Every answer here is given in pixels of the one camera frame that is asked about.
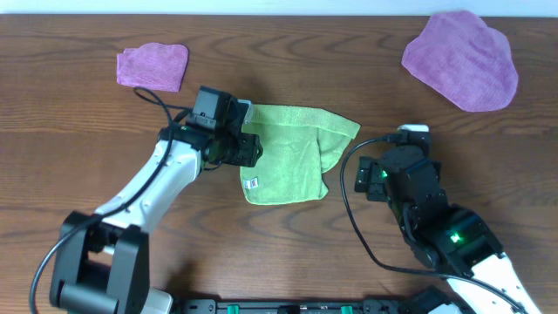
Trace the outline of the green microfiber cloth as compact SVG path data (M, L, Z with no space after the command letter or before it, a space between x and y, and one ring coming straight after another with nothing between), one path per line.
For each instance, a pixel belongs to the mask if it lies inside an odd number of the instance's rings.
M254 167L240 170L246 200L268 206L323 199L323 174L359 130L357 122L322 108L256 105L242 131L259 136L263 153Z

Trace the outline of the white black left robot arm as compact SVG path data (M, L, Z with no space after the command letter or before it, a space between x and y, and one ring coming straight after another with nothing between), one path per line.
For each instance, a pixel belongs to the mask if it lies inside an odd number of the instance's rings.
M150 284L149 236L179 193L221 165L254 167L263 148L244 133L251 101L203 86L193 107L167 115L152 155L93 214L64 220L45 257L54 262L50 304L69 313L169 313L173 297Z

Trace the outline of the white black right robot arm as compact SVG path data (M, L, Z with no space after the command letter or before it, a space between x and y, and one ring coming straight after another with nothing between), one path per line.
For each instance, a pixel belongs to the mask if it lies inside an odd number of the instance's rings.
M447 200L440 168L426 148L397 145L379 159L360 157L355 190L388 205L424 265L411 274L446 280L476 313L539 312L485 221Z

